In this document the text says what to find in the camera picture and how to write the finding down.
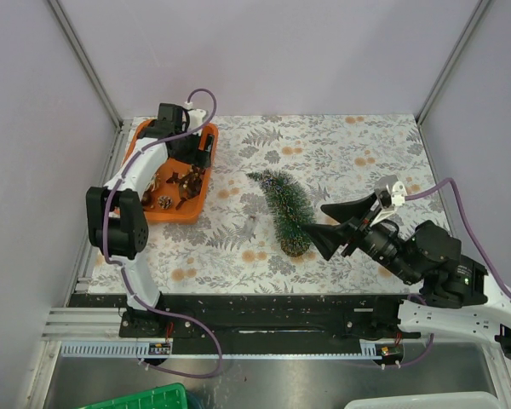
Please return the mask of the orange plastic bin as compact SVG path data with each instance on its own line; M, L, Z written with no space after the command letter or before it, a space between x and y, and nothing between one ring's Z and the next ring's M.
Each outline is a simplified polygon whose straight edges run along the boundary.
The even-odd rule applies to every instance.
M131 132L131 136L129 137L130 142L127 145L127 151L125 153L125 157L122 162L126 164L128 162L129 157L132 152L135 150L135 143L138 139L141 131L146 128L151 122L154 122L153 118L142 118L144 119L134 130ZM214 162L215 151L217 149L218 144L218 129L214 124L208 124L203 131L202 140L199 143L199 148L207 148L210 144L208 143L208 139L213 136L213 143L210 148L210 163ZM143 205L143 209L145 211L146 220L149 223L180 223L180 224L194 224L199 217L199 214L202 212L204 207L205 197L209 190L210 184L210 176L211 176L211 165L210 168L207 169L203 175L199 175L202 181L202 189L199 196L196 196L192 199L187 199L184 201L179 209L176 209L176 206L181 203L181 193L179 184L177 183L167 183L166 181L173 175L173 173L177 173L179 178L182 178L187 173L192 170L192 166L190 164L184 164L176 159L168 158L157 170L155 174L155 188L151 191L151 203L147 202L146 205ZM159 203L159 198L168 197L172 200L169 208L162 208Z

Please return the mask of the brown leaf decoration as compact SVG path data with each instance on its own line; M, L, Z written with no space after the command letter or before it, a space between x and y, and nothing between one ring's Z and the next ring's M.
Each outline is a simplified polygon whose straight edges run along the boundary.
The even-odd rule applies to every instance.
M205 168L197 167L192 164L185 175L180 176L178 172L173 172L172 176L166 180L167 184L176 184L178 186L180 200L175 207L176 210L179 210L188 200L199 196L202 190L205 173Z

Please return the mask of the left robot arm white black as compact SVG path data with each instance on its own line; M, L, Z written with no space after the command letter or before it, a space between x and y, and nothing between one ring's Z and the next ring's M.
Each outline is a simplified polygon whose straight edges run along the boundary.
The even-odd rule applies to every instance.
M143 125L133 138L131 154L102 187L86 193L89 242L109 265L119 268L128 307L142 311L138 326L150 337L165 332L166 313L158 310L161 291L146 260L149 227L142 199L158 169L167 160L211 165L215 136L205 132L215 111L162 103L155 119Z

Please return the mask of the small green christmas tree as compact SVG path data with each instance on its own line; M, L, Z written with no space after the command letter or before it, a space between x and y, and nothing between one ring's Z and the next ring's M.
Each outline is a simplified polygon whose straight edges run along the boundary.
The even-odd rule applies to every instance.
M282 170L265 169L246 175L263 192L282 252L289 257L304 255L312 241L301 227L316 222L305 189L291 174Z

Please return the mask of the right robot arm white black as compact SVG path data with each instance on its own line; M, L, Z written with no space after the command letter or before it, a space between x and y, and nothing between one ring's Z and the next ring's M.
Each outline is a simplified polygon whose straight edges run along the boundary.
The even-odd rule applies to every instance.
M484 265L462 254L462 243L434 222L419 224L407 239L389 218L388 195L372 195L322 211L336 225L304 224L303 232L325 260L355 251L400 279L421 285L405 300L379 296L358 334L381 339L395 332L465 336L498 346L511 360L511 296Z

